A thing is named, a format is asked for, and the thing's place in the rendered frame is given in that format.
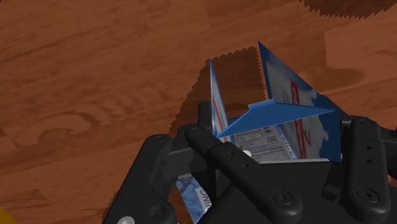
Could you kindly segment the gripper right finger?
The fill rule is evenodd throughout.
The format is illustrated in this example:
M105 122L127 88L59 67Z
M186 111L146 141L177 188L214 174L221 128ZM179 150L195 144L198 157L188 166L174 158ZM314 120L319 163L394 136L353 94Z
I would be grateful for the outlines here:
M397 177L397 129L363 116L340 120L342 165L328 173L322 198L343 206L351 216L391 212L388 172Z

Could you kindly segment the blue and white carton box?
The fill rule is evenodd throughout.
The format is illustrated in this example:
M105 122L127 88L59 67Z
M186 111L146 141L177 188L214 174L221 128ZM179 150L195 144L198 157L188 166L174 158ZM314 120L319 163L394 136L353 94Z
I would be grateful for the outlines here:
M209 68L213 135L259 164L339 162L337 114L331 104L268 48L258 46L269 99L250 104L235 120L227 117L216 73Z

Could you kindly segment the yellow flat object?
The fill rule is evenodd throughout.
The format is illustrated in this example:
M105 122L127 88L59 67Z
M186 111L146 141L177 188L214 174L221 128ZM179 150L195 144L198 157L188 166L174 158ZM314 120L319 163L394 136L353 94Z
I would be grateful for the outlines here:
M0 224L18 224L9 213L0 206Z

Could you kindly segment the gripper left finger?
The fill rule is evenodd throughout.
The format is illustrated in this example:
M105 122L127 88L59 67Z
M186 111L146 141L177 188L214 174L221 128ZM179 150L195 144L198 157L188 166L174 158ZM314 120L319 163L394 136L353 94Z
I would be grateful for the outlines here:
M210 113L210 102L201 102L197 123L181 127L176 138L156 134L144 141L102 224L176 224L168 198L188 173L212 202L197 224L298 224L301 198L234 144L213 136Z

